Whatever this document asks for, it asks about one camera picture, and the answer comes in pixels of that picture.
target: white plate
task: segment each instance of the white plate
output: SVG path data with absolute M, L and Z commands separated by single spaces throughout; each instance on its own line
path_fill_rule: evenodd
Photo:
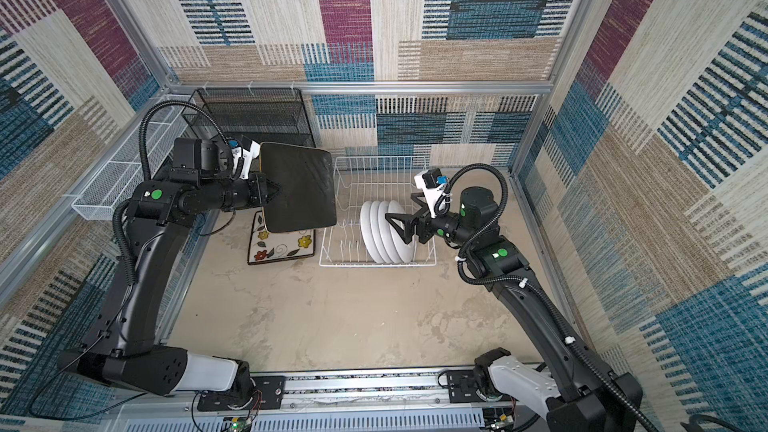
M 392 226 L 389 225 L 389 222 L 386 221 L 386 217 L 384 216 L 388 211 L 389 202 L 385 200 L 379 204 L 379 231 L 382 234 L 382 242 L 384 242 L 386 254 L 389 255 L 392 262 L 399 264 L 402 262 L 402 259 L 395 248 L 395 243 L 392 241 L 392 233 L 389 231 Z
M 391 264 L 392 260 L 389 258 L 389 254 L 386 253 L 384 242 L 382 242 L 382 234 L 379 230 L 379 205 L 381 205 L 380 200 L 374 200 L 373 204 L 371 204 L 371 235 L 373 235 L 373 241 L 376 243 L 376 250 L 379 251 L 384 262 Z
M 379 254 L 379 249 L 376 248 L 371 232 L 371 201 L 362 204 L 362 207 L 360 207 L 360 232 L 362 233 L 362 241 L 366 244 L 366 250 L 368 250 L 373 261 L 377 264 L 383 264 L 384 259 Z
M 398 201 L 393 200 L 389 203 L 389 213 L 405 214 L 406 210 L 399 204 Z M 393 226 L 389 226 L 389 231 L 392 233 L 392 243 L 394 243 L 395 248 L 397 249 L 397 253 L 402 261 L 406 264 L 413 262 L 413 255 L 416 251 L 416 239 L 411 238 L 411 243 L 406 244 L 402 241 L 400 235 L 397 233 L 397 230 L 395 230 Z

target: flower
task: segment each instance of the flower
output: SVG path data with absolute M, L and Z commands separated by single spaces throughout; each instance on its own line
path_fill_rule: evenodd
M 299 239 L 299 247 L 308 248 L 311 243 L 312 243 L 312 237 L 309 235 L 304 235 L 302 238 Z

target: black mesh basket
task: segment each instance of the black mesh basket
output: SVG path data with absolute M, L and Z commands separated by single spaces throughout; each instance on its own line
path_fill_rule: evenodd
M 226 136 L 242 134 L 258 143 L 315 146 L 300 90 L 198 89 L 192 99 L 214 118 Z M 216 130 L 202 114 L 190 110 L 182 115 L 198 138 L 216 136 Z

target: wire basket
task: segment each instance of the wire basket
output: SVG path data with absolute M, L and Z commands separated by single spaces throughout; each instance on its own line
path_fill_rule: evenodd
M 163 100 L 187 100 L 188 96 L 165 96 Z M 147 155 L 154 174 L 174 147 L 174 140 L 187 129 L 181 118 L 182 107 L 172 106 L 159 110 L 147 128 Z M 112 220 L 114 208 L 133 195 L 144 181 L 139 161 L 138 123 L 83 188 L 72 208 L 85 220 Z
M 425 267 L 437 264 L 435 238 L 425 245 L 416 242 L 412 262 L 377 264 L 366 250 L 360 232 L 360 209 L 366 201 L 397 200 L 406 213 L 417 212 L 411 200 L 419 192 L 413 177 L 428 168 L 427 157 L 365 156 L 337 157 L 333 170 L 336 182 L 338 223 L 322 233 L 320 265 L 323 267 Z
M 315 146 L 300 90 L 198 89 L 192 100 L 214 118 L 227 136 L 242 134 L 258 143 Z M 216 136 L 213 124 L 202 114 L 186 110 L 184 120 L 200 139 Z

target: white wire dish rack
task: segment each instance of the white wire dish rack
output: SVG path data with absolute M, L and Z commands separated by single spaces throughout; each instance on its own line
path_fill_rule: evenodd
M 360 232 L 360 209 L 366 201 L 395 200 L 413 214 L 411 200 L 419 192 L 413 177 L 428 168 L 428 158 L 419 156 L 337 157 L 333 170 L 336 182 L 335 226 L 322 234 L 320 265 L 323 267 L 425 267 L 437 264 L 435 238 L 425 245 L 414 238 L 414 260 L 400 264 L 377 264 L 366 250 Z
M 165 96 L 163 100 L 188 100 L 188 96 Z M 174 140 L 184 133 L 187 123 L 181 117 L 182 107 L 173 106 L 159 110 L 147 128 L 147 155 L 154 174 L 168 152 L 174 146 Z M 101 167 L 82 194 L 72 204 L 85 220 L 111 220 L 114 208 L 129 198 L 134 189 L 144 180 L 139 161 L 138 125 L 127 136 L 118 150 Z

